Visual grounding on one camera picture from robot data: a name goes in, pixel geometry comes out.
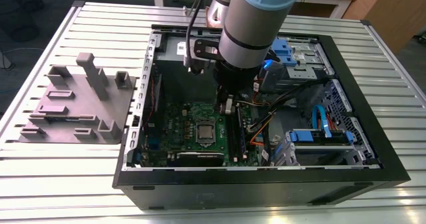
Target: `slotted metal surface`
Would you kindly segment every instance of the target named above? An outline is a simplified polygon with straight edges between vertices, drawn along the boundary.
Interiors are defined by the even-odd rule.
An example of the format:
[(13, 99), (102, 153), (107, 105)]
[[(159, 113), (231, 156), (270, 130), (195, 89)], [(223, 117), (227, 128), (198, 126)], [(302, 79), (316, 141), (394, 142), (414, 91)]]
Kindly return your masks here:
[[(205, 25), (203, 17), (201, 11), (195, 25)], [(288, 16), (280, 31), (334, 38), (411, 177), (395, 188), (366, 193), (334, 207), (142, 212), (121, 191), (111, 189), (118, 145), (13, 142), (49, 84), (44, 74), (50, 65), (66, 65), (70, 72), (82, 73), (75, 55), (91, 52), (106, 75), (125, 70), (138, 76), (150, 25), (187, 22), (179, 8), (85, 3), (70, 9), (0, 121), (0, 221), (424, 223), (424, 97), (375, 31), (355, 20)]]

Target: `gray plastic base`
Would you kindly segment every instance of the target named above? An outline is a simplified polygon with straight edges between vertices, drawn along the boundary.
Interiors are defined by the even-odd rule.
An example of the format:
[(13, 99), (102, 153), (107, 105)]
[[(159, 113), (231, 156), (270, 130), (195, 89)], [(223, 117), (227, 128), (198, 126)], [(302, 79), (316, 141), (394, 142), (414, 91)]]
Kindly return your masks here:
[(66, 89), (71, 92), (57, 89), (59, 87), (50, 84), (25, 126), (30, 133), (24, 131), (18, 141), (117, 144), (127, 117), (135, 78), (130, 77), (127, 89), (117, 88), (114, 76), (106, 78), (105, 101), (99, 101), (85, 75), (71, 74), (63, 78)]

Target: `cpu socket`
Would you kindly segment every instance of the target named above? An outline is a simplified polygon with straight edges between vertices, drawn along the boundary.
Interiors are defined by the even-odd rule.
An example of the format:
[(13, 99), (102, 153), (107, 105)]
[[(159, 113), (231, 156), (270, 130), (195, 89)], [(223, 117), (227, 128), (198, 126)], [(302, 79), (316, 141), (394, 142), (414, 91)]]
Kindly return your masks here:
[(209, 147), (215, 142), (215, 121), (206, 119), (195, 123), (195, 142), (202, 147)]

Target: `motherboard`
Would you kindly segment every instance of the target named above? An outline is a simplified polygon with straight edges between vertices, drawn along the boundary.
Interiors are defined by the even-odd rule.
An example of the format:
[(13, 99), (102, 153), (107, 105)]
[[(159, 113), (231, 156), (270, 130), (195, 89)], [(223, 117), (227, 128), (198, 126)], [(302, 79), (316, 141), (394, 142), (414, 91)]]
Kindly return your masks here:
[[(167, 159), (182, 152), (218, 153), (223, 166), (257, 166), (258, 150), (246, 150), (246, 158), (234, 161), (229, 155), (226, 119), (210, 103), (167, 103), (161, 140), (147, 138), (147, 159), (154, 167), (166, 167)], [(242, 127), (251, 123), (250, 107), (241, 106)]]

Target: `green motherboard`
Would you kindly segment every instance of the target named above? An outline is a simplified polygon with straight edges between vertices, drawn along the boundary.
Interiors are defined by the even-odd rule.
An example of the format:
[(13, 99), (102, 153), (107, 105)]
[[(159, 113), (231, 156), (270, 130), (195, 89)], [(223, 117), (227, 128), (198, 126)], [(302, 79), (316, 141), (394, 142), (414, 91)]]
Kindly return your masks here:
[[(167, 103), (163, 114), (161, 140), (157, 140), (157, 152), (149, 153), (149, 162), (154, 167), (167, 166), (167, 152), (218, 152), (223, 153), (223, 166), (258, 166), (258, 150), (247, 151), (246, 159), (234, 162), (229, 159), (226, 121), (209, 103)], [(243, 125), (251, 123), (250, 107), (241, 107)], [(214, 142), (203, 145), (197, 142), (197, 123), (214, 123)]]

